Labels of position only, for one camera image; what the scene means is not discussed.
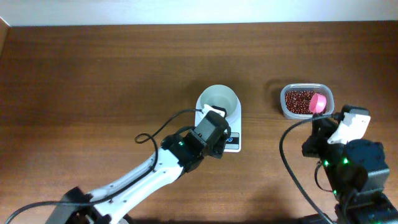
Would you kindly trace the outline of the pink measuring scoop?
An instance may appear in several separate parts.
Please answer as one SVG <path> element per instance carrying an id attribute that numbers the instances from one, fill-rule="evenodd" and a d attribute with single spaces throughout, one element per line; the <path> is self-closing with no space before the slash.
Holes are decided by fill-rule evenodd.
<path id="1" fill-rule="evenodd" d="M 310 100 L 308 110 L 313 114 L 322 113 L 326 108 L 326 104 L 326 97 L 320 93 L 315 93 Z"/>

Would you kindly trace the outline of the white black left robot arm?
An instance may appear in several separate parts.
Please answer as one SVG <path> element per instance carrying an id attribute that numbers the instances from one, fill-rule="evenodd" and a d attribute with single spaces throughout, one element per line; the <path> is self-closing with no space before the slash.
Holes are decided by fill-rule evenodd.
<path id="1" fill-rule="evenodd" d="M 156 190 L 195 170 L 206 156 L 223 156 L 231 128 L 226 110 L 208 107 L 195 126 L 179 129 L 155 146 L 155 152 L 120 179 L 84 194 L 69 190 L 47 223 L 125 223 L 125 216 Z"/>

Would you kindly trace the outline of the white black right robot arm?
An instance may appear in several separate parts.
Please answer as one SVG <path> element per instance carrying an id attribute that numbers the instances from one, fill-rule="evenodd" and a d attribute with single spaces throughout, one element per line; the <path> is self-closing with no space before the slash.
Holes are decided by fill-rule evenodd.
<path id="1" fill-rule="evenodd" d="M 305 157 L 319 158 L 338 204 L 338 223 L 397 223 L 397 209 L 383 193 L 389 177 L 384 147 L 367 139 L 328 143 L 338 124 L 328 118 L 312 121 L 302 145 Z"/>

